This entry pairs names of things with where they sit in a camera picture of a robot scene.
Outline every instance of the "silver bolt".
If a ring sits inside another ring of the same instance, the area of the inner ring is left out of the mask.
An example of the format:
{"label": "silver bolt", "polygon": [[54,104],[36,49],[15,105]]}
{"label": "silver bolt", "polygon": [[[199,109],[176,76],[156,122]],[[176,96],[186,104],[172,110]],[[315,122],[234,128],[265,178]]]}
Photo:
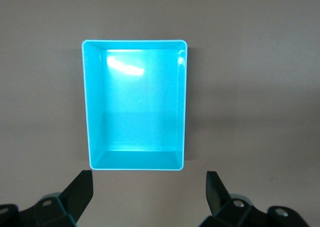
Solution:
{"label": "silver bolt", "polygon": [[282,217],[288,217],[288,212],[285,211],[283,208],[276,208],[275,212]]}
{"label": "silver bolt", "polygon": [[7,213],[8,211],[9,211],[8,208],[2,208],[2,209],[0,209],[0,215]]}
{"label": "silver bolt", "polygon": [[235,200],[233,201],[233,204],[240,208],[245,207],[245,204],[241,200]]}
{"label": "silver bolt", "polygon": [[49,206],[49,205],[51,205],[52,204],[52,201],[51,200],[47,200],[47,201],[45,201],[45,202],[43,202],[42,203],[42,206],[44,207],[44,206]]}

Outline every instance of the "gray table surface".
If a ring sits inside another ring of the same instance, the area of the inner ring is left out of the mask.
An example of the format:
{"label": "gray table surface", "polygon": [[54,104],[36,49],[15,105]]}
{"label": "gray table surface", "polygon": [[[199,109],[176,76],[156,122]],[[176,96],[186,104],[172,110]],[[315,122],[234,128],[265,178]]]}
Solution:
{"label": "gray table surface", "polygon": [[183,39],[182,171],[94,171],[79,227],[197,227],[206,171],[320,226],[320,0],[0,0],[0,204],[89,169],[81,43]]}

